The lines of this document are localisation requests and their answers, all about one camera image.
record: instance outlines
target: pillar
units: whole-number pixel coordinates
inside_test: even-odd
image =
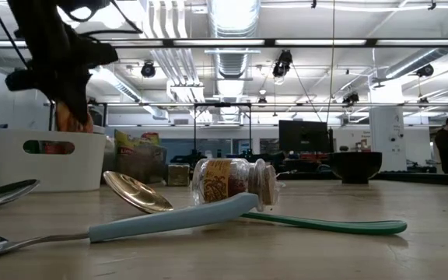
[[[402,86],[387,81],[384,87],[370,88],[371,103],[402,103]],[[403,107],[373,107],[369,111],[371,150],[383,154],[380,171],[407,170]]]

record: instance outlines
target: table surface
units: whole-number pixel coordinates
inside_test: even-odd
[[[157,189],[175,207],[185,187]],[[448,186],[288,181],[268,213],[312,219],[402,219],[397,236],[356,236],[251,222],[155,233],[106,243],[44,243],[0,257],[0,279],[448,279]],[[140,213],[109,188],[29,194],[0,208],[11,240],[76,233]]]

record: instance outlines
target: basket handle hole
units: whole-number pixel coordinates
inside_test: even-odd
[[[27,140],[23,143],[23,150],[33,155],[70,155],[75,151],[75,146],[67,141]]]

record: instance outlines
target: computer monitor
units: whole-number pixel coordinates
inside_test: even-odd
[[[279,148],[282,151],[330,152],[327,123],[279,121]]]

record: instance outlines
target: white basket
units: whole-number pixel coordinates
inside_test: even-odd
[[[29,140],[71,142],[68,155],[29,154]],[[92,191],[100,188],[105,135],[56,131],[0,129],[0,187],[37,179],[35,192]]]

